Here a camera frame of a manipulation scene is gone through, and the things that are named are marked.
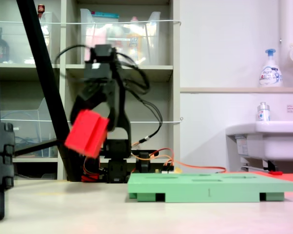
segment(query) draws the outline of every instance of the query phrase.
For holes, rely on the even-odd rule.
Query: white sink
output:
[[[228,127],[238,153],[262,160],[293,160],[293,121],[258,121]]]

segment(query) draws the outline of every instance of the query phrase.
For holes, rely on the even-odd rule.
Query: green foam board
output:
[[[130,199],[165,202],[283,201],[293,182],[248,173],[139,174],[128,181]]]

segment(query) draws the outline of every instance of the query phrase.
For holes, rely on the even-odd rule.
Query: clear plastic container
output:
[[[117,51],[130,56],[139,65],[159,65],[159,22],[93,24],[91,12],[81,9],[81,44],[94,47],[111,44]],[[160,20],[153,12],[148,21]],[[81,63],[89,59],[89,50],[81,53]]]
[[[52,22],[59,22],[59,20],[54,13],[44,12],[40,19],[41,29],[50,59],[53,62],[60,49],[60,25],[50,24]],[[24,25],[22,23],[0,22],[0,28],[2,28],[2,40],[9,47],[9,56],[3,63],[35,64]]]
[[[0,117],[1,122],[13,124],[16,149],[56,138],[45,99],[38,110],[0,111]],[[24,157],[57,157],[57,149],[54,146]]]

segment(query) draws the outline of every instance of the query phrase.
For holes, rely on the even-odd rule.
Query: black post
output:
[[[78,154],[68,150],[63,144],[69,134],[69,126],[56,85],[53,68],[40,22],[37,17],[34,1],[17,0],[17,3],[31,51],[35,59],[38,77],[48,105],[54,131],[58,141],[62,142],[62,144],[59,145],[59,153],[62,157],[68,180],[80,181],[81,167]]]

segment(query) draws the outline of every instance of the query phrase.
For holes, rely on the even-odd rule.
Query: shelf board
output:
[[[100,157],[100,163],[108,163],[110,159],[109,158],[104,158]],[[151,163],[165,163],[168,160],[168,158],[155,158],[151,160]],[[135,163],[136,158],[135,157],[130,157],[127,158],[127,163]]]
[[[205,88],[184,87],[181,93],[293,93],[293,87],[267,87],[267,88]]]
[[[39,78],[35,64],[0,63],[0,80],[38,81]]]
[[[14,157],[13,162],[58,162],[57,157]]]
[[[79,4],[169,5],[170,0],[77,0]]]
[[[123,67],[125,70],[130,71],[131,74],[134,74],[135,77],[138,76],[137,72],[131,68]],[[173,66],[170,65],[148,65],[148,66],[139,66],[143,70],[150,81],[152,82],[168,82],[173,72]],[[83,64],[67,64],[67,72],[74,78],[83,77]]]

